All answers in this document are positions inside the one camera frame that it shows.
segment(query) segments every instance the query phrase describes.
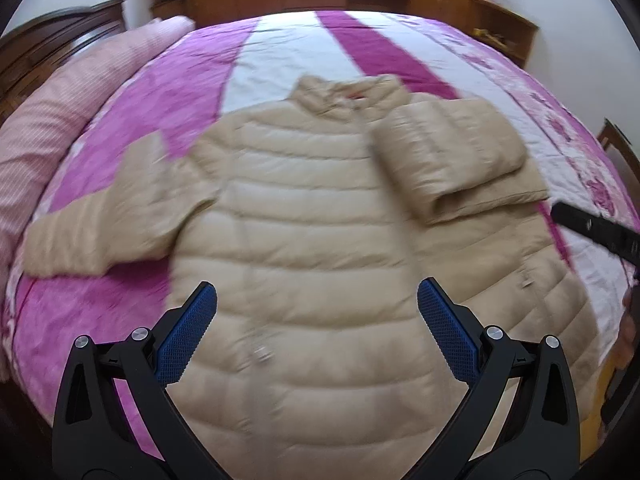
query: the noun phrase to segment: blue textured pad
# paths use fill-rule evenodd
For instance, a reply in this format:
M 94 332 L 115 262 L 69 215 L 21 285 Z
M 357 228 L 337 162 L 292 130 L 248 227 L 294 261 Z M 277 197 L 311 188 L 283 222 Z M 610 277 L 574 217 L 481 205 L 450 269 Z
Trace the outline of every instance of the blue textured pad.
M 472 386 L 479 376 L 478 348 L 447 300 L 428 280 L 424 280 L 418 287 L 418 310 L 436 339 L 453 376 Z
M 216 313 L 217 304 L 216 289 L 207 284 L 162 342 L 156 354 L 156 380 L 162 386 L 180 380 Z

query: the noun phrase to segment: bedspread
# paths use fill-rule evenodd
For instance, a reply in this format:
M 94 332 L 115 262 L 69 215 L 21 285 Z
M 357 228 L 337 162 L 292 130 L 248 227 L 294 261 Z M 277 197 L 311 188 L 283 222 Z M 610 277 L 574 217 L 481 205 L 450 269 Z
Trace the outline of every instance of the bedspread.
M 640 222 L 596 139 L 539 83 L 487 46 L 440 22 L 374 12 L 300 12 L 192 32 L 111 98 L 73 146 L 36 216 L 108 186 L 134 140 L 160 130 L 181 156 L 221 114 L 286 98 L 303 74 L 329 80 L 393 73 L 414 92 L 480 96 L 511 121 L 545 178 L 567 200 L 631 227 Z M 584 283 L 596 315 L 601 360 L 614 342 L 630 269 L 570 232 L 548 227 Z M 14 374 L 52 421 L 68 349 L 81 333 L 96 342 L 152 326 L 168 295 L 166 260 L 116 266 L 102 278 L 22 276 L 20 250 L 7 290 L 2 336 Z M 124 404 L 137 438 L 153 443 Z

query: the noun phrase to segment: wooden cabinet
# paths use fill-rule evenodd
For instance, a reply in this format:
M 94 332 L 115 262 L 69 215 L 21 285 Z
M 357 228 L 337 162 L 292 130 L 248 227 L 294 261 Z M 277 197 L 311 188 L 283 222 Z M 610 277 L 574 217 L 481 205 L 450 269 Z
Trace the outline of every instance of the wooden cabinet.
M 152 8 L 155 16 L 186 14 L 198 27 L 290 10 L 378 10 L 448 23 L 490 44 L 523 66 L 538 28 L 485 0 L 171 0 Z
M 240 18 L 236 0 L 186 0 L 186 8 L 198 28 Z

